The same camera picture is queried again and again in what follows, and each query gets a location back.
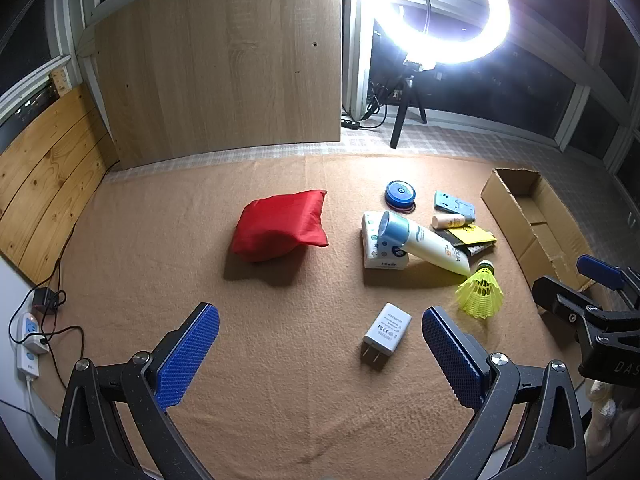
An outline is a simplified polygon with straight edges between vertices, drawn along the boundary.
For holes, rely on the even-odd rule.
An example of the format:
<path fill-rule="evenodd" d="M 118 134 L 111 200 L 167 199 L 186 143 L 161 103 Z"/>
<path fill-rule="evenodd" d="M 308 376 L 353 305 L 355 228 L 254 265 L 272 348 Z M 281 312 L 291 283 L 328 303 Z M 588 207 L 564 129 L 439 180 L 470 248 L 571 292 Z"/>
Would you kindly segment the white blue-capped sunscreen bottle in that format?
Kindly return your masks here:
<path fill-rule="evenodd" d="M 386 210 L 378 226 L 378 244 L 397 247 L 449 272 L 469 276 L 469 258 L 430 229 L 396 212 Z"/>

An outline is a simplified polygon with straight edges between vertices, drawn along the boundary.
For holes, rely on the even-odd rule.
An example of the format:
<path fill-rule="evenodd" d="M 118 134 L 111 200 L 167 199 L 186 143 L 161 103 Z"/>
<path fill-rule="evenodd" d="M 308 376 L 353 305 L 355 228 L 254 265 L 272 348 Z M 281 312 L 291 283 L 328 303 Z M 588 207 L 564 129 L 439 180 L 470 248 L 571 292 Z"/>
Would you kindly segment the white power strip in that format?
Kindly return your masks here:
<path fill-rule="evenodd" d="M 39 358 L 49 353 L 40 324 L 31 313 L 24 313 L 17 329 L 16 368 L 26 379 L 39 377 Z"/>

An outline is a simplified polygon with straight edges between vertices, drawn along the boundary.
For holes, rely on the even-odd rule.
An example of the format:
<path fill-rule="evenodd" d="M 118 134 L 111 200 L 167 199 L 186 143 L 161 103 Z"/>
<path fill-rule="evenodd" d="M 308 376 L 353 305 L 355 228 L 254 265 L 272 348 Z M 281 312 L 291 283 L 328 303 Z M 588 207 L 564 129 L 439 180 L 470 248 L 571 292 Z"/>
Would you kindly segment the brown cardboard box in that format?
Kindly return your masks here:
<path fill-rule="evenodd" d="M 578 292 L 593 284 L 576 266 L 580 256 L 592 254 L 591 248 L 570 211 L 541 174 L 524 168 L 496 168 L 480 197 L 528 284 L 544 275 Z"/>

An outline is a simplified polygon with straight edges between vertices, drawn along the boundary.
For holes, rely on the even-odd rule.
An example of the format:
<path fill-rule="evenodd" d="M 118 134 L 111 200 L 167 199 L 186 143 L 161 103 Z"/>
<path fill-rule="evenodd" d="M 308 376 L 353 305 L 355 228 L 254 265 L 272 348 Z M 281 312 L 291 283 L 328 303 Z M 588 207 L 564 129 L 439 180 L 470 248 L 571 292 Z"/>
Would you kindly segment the black power adapter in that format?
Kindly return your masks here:
<path fill-rule="evenodd" d="M 60 293 L 49 287 L 38 287 L 32 295 L 32 308 L 42 314 L 55 314 L 60 305 Z"/>

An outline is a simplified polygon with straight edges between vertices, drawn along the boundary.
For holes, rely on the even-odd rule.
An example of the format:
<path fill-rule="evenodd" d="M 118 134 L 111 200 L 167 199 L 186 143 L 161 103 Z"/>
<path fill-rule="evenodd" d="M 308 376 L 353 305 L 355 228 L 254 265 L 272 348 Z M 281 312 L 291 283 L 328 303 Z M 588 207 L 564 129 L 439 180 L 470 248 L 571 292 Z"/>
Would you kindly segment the white usb charger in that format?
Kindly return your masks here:
<path fill-rule="evenodd" d="M 376 362 L 379 358 L 392 356 L 411 320 L 408 312 L 388 302 L 363 336 L 361 357 Z"/>

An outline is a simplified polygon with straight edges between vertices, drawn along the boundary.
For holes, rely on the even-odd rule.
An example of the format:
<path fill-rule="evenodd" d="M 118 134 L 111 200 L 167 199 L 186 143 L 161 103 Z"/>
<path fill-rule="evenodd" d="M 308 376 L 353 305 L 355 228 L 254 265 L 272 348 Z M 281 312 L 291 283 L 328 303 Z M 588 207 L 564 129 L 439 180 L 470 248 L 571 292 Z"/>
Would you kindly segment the white patterned tissue pack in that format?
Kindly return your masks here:
<path fill-rule="evenodd" d="M 361 217 L 363 267 L 366 270 L 405 270 L 409 255 L 397 246 L 378 240 L 383 211 L 366 211 Z"/>

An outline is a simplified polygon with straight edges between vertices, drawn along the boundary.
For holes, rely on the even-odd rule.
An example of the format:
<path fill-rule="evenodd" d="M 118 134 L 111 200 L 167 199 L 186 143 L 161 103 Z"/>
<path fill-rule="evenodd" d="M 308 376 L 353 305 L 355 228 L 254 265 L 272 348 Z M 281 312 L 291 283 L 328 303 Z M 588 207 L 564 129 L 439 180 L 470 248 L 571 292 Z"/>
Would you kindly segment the black power strip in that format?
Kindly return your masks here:
<path fill-rule="evenodd" d="M 354 122 L 351 119 L 342 119 L 341 120 L 341 126 L 343 128 L 347 128 L 350 130 L 359 130 L 360 129 L 360 123 L 359 122 Z"/>

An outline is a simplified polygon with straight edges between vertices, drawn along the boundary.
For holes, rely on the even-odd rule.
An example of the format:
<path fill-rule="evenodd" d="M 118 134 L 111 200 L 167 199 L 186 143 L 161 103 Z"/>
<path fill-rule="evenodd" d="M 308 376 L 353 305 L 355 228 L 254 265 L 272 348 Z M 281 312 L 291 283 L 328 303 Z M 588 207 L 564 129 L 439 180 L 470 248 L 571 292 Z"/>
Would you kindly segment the yellow plastic shuttlecock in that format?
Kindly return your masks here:
<path fill-rule="evenodd" d="M 495 278 L 495 267 L 489 260 L 481 261 L 476 271 L 456 290 L 459 308 L 472 318 L 486 320 L 499 312 L 503 291 Z"/>

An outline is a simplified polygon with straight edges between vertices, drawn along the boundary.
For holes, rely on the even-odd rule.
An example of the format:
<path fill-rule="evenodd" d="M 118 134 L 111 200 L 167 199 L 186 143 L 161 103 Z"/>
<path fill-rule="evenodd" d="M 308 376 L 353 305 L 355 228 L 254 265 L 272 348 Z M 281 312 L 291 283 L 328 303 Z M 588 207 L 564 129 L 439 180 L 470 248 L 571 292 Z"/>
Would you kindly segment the small pink lotion bottle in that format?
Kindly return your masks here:
<path fill-rule="evenodd" d="M 434 214 L 431 226 L 434 230 L 457 229 L 467 226 L 472 219 L 463 214 Z"/>

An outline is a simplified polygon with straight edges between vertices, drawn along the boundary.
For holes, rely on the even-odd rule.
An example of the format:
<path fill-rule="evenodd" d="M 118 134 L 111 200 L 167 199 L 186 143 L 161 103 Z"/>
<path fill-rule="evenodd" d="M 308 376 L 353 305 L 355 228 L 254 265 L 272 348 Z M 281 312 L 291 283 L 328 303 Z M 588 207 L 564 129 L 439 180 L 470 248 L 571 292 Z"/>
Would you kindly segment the blue round tape measure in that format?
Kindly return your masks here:
<path fill-rule="evenodd" d="M 405 181 L 393 180 L 386 185 L 384 198 L 386 205 L 393 210 L 413 211 L 416 206 L 416 190 Z"/>

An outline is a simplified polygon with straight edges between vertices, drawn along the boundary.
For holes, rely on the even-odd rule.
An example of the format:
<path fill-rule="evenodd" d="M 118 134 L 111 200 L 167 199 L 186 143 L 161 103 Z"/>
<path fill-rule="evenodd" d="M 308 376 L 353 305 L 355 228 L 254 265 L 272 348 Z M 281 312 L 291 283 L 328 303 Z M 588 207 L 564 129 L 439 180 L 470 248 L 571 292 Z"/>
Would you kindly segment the red cloth pouch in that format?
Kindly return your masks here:
<path fill-rule="evenodd" d="M 325 198 L 325 190 L 309 190 L 253 200 L 236 224 L 231 251 L 246 262 L 258 263 L 299 247 L 328 246 L 321 222 Z"/>

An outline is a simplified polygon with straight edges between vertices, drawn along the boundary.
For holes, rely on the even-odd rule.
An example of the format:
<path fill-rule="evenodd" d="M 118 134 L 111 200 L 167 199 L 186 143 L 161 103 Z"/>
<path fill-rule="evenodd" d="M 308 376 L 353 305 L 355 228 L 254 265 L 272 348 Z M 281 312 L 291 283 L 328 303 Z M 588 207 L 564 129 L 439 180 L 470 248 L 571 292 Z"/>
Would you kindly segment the light wooden board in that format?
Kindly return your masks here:
<path fill-rule="evenodd" d="M 126 168 L 341 134 L 341 0 L 138 0 L 96 62 Z"/>

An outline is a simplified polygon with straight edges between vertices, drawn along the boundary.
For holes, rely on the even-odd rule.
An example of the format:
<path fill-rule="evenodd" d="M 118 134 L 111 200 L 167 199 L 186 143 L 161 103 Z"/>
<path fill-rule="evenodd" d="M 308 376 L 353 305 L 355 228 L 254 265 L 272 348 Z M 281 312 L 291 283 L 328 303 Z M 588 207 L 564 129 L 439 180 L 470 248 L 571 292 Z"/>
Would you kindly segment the pine plank panel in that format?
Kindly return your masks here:
<path fill-rule="evenodd" d="M 117 161 L 86 86 L 55 101 L 1 154 L 1 255 L 34 283 L 49 276 Z"/>

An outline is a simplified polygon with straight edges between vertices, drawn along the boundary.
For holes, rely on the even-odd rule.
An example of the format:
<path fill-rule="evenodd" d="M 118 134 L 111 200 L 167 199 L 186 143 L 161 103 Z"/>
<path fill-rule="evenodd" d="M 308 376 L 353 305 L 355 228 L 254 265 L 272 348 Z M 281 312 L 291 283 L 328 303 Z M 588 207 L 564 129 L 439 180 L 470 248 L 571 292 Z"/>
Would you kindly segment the yellow black notepad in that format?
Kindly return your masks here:
<path fill-rule="evenodd" d="M 494 234 L 475 224 L 443 230 L 442 236 L 469 257 L 484 254 L 497 243 L 497 237 Z"/>

